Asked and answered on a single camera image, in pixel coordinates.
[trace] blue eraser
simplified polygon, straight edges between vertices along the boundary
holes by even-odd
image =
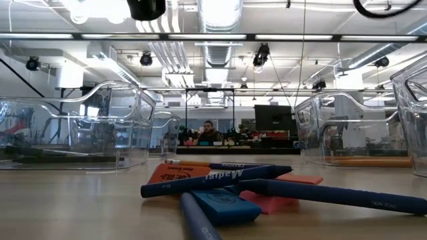
[[[261,208],[225,189],[194,190],[194,199],[213,225],[235,225],[255,220]]]
[[[242,190],[237,185],[225,186],[223,188],[230,193],[236,194],[237,196],[242,192]]]

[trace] computer monitor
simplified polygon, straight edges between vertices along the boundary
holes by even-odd
[[[290,131],[295,135],[296,121],[290,106],[255,105],[255,123],[257,131]]]

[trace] wooden table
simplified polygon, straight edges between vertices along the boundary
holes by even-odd
[[[427,179],[410,169],[337,168],[286,155],[179,155],[198,161],[292,165],[323,185],[427,198]],[[119,173],[0,171],[0,239],[189,239],[175,197],[142,199],[141,184],[159,161]],[[300,201],[254,223],[218,228],[224,239],[424,239],[427,218]]]

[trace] clear plastic bin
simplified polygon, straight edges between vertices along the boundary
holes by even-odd
[[[177,115],[170,112],[156,111],[154,113],[150,158],[166,159],[176,154],[180,121],[181,119]]]
[[[397,107],[366,106],[351,94],[320,93],[295,108],[302,158],[324,165],[410,167]]]
[[[427,177],[427,57],[391,76],[414,174]]]
[[[142,89],[105,81],[70,93],[76,98],[0,98],[0,169],[123,169],[147,161],[155,103]]]

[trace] man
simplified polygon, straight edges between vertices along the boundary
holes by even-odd
[[[206,121],[203,124],[203,133],[199,136],[197,140],[197,144],[202,141],[214,142],[214,141],[222,141],[221,133],[214,129],[214,124],[211,121]]]

